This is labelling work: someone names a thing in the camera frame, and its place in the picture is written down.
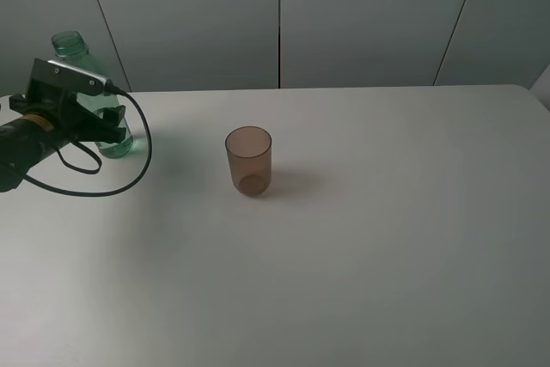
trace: black cable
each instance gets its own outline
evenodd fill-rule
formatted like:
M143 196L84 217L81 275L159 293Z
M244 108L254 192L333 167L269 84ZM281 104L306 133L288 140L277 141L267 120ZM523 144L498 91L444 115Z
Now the black cable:
M147 124L147 119L145 118L144 111L141 109L141 107L138 105L138 103L134 98L132 98L124 90L117 88L116 86L113 85L113 83L110 83L110 82L107 83L105 90L114 95L124 96L127 100L129 100L131 104L136 108L137 112L139 113L139 117L141 118L141 121L144 124L145 136L147 137L147 159L145 160L144 167L142 168L137 178L132 182L130 182L128 185L124 185L123 187L119 189L114 189L112 191L105 191L103 193L85 193L80 191L70 191L68 189L52 187L51 185L48 185L48 184L45 184L44 182L36 180L32 176L28 176L27 174L22 174L19 171L17 171L17 169L11 167L10 165L2 161L0 161L0 164L3 165L5 168L9 169L14 174L18 175L23 180L30 182L31 184L36 185L39 188L50 191L51 193L59 193L61 195L69 195L71 197L84 197L84 198L110 197L118 193L123 193L124 191L127 191L128 189L134 187L144 177L145 173L147 172L147 169L149 168L149 165L151 164L151 157L153 156L153 144L152 144L152 138L151 138L151 131L149 129L149 125Z

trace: table surface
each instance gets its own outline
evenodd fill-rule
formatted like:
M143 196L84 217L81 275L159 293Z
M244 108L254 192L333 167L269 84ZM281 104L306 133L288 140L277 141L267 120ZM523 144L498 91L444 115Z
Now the table surface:
M0 365L547 364L550 114L525 89L135 96L154 158L131 191L0 194ZM96 177L51 156L32 176L130 181L128 112L134 153ZM243 125L273 138L258 199L229 178Z

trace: brown plastic cup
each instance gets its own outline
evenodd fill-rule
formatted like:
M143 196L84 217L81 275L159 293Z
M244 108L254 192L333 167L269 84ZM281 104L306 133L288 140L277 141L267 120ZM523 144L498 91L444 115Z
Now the brown plastic cup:
M272 181L272 137L258 126L235 129L225 139L233 185L253 197Z

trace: gray wall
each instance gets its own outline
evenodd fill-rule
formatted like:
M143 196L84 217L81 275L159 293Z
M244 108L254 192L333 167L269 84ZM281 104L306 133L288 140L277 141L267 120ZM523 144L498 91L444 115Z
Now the gray wall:
M282 0L281 86L431 85L463 0Z
M100 0L133 90L278 86L278 0Z
M34 58L53 58L50 38L78 30L113 80L128 88L96 0L0 0L0 95L24 93Z
M438 85L530 88L550 64L550 0L467 0Z

